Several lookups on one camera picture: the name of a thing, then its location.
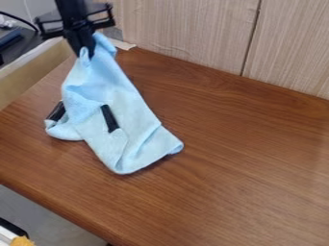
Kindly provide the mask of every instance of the cable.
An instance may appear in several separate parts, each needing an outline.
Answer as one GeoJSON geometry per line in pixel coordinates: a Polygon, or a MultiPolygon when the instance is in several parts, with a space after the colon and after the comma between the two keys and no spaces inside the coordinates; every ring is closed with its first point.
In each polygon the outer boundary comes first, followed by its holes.
{"type": "Polygon", "coordinates": [[[23,23],[25,23],[26,25],[32,27],[32,28],[36,31],[36,33],[38,33],[38,28],[37,28],[34,24],[30,23],[29,21],[27,21],[27,20],[25,20],[25,19],[22,19],[22,18],[20,18],[20,17],[17,17],[17,16],[15,16],[15,15],[12,15],[12,14],[10,14],[10,13],[7,13],[7,12],[1,12],[1,11],[0,11],[0,14],[3,14],[3,15],[5,15],[5,16],[7,16],[7,17],[12,18],[12,19],[19,20],[20,22],[23,22],[23,23]]]}

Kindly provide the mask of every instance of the panel seam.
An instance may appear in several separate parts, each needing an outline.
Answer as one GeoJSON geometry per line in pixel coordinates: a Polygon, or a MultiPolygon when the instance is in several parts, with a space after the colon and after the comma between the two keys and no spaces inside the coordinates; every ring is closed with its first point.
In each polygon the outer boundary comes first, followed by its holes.
{"type": "Polygon", "coordinates": [[[243,76],[243,73],[244,73],[244,70],[245,70],[245,66],[246,66],[246,63],[247,63],[247,60],[248,60],[248,57],[249,57],[251,45],[252,45],[252,43],[254,41],[254,37],[255,37],[255,33],[256,33],[256,28],[258,26],[258,21],[259,21],[259,18],[260,18],[260,13],[261,13],[261,8],[262,8],[262,3],[263,3],[262,1],[263,0],[259,0],[259,2],[258,2],[258,6],[257,6],[257,10],[256,10],[256,15],[255,15],[255,18],[254,18],[254,21],[253,21],[253,25],[252,25],[250,37],[249,37],[248,44],[247,44],[247,47],[246,47],[246,50],[245,50],[245,54],[244,54],[244,57],[243,57],[243,62],[242,62],[242,68],[241,68],[241,71],[240,71],[240,76],[243,76]]]}

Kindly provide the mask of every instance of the towel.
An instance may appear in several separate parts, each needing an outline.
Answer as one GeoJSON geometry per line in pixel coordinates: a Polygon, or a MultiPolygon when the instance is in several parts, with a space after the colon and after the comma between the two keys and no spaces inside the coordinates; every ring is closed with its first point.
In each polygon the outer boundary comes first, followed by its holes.
{"type": "Polygon", "coordinates": [[[84,47],[62,85],[63,101],[45,120],[46,133],[84,140],[113,172],[130,174],[183,149],[147,107],[114,60],[116,49],[95,33],[94,56],[84,47]]]}

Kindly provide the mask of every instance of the cloth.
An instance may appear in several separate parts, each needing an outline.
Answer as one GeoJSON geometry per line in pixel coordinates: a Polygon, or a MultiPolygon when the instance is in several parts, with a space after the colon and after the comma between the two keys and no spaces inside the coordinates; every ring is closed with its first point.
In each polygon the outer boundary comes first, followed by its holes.
{"type": "Polygon", "coordinates": [[[114,60],[116,49],[102,34],[93,35],[94,56],[86,47],[62,85],[65,113],[46,119],[46,133],[84,140],[113,172],[129,174],[183,149],[162,126],[114,60]]]}

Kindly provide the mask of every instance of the wood grain surface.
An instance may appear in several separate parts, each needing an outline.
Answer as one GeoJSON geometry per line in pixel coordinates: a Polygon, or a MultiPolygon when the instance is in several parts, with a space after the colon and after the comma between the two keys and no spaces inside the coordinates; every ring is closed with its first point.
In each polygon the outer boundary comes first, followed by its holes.
{"type": "Polygon", "coordinates": [[[126,41],[240,74],[259,0],[113,2],[115,19],[126,41]]]}
{"type": "Polygon", "coordinates": [[[329,1],[262,2],[243,75],[329,99],[329,1]]]}
{"type": "Polygon", "coordinates": [[[0,180],[113,245],[329,245],[329,102],[134,49],[118,61],[183,153],[129,176],[42,120],[70,59],[0,112],[0,180]]]}

